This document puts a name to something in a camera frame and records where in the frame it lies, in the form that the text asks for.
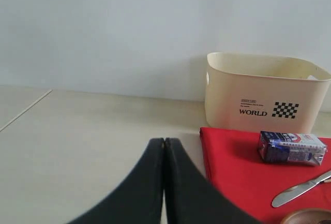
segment red cloth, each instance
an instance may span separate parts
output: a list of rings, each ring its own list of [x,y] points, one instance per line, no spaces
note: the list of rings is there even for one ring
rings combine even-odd
[[[200,137],[211,183],[263,223],[280,223],[285,215],[301,208],[331,210],[331,183],[321,184],[278,208],[271,206],[283,190],[331,170],[331,154],[326,153],[319,167],[265,164],[257,151],[259,133],[203,127]],[[331,139],[321,140],[331,147]]]

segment table surface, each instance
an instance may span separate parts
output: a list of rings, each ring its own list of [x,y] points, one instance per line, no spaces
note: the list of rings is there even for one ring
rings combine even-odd
[[[0,86],[0,126],[47,91]],[[331,137],[330,124],[320,113],[313,133]],[[180,138],[205,174],[206,125],[201,102],[52,91],[0,132],[0,219],[67,223],[112,191],[153,137]]]

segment metal knife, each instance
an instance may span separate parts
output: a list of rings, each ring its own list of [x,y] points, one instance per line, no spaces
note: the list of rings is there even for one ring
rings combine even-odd
[[[331,177],[331,170],[312,180],[309,180],[302,184],[298,184],[283,191],[273,199],[273,202],[271,203],[272,207],[279,207],[285,203],[288,203],[289,201],[292,201],[293,199],[297,198],[298,196],[301,196],[303,193],[306,193],[321,182],[331,182],[331,180],[326,181],[329,177]]]

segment white wall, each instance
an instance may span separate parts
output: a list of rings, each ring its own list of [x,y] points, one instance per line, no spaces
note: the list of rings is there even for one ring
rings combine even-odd
[[[208,52],[331,71],[330,42],[330,0],[0,0],[1,84],[202,100]]]

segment storage bin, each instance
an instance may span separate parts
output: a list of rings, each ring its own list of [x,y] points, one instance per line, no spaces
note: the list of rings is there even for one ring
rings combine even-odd
[[[331,75],[292,57],[215,52],[207,56],[205,111],[210,126],[310,133]]]

